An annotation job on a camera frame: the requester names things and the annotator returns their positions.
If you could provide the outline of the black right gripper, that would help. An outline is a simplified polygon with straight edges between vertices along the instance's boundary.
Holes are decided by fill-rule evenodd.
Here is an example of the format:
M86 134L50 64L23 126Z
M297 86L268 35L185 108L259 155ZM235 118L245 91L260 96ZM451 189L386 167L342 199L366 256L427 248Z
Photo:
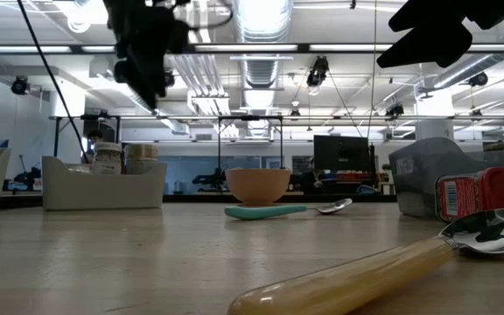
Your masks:
M377 60L381 68L436 63L446 68L471 47L465 18L482 30L504 20L504 0L408 0L388 21L393 32L412 29Z

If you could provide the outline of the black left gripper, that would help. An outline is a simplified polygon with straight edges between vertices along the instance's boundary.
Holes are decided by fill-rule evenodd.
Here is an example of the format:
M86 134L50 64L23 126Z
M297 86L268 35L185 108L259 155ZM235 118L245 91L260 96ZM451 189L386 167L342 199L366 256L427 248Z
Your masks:
M190 26L175 17L174 9L161 1L103 0L107 27L115 35L115 55L127 57L115 63L117 83L126 83L149 109L165 97L164 54L182 53L189 45Z

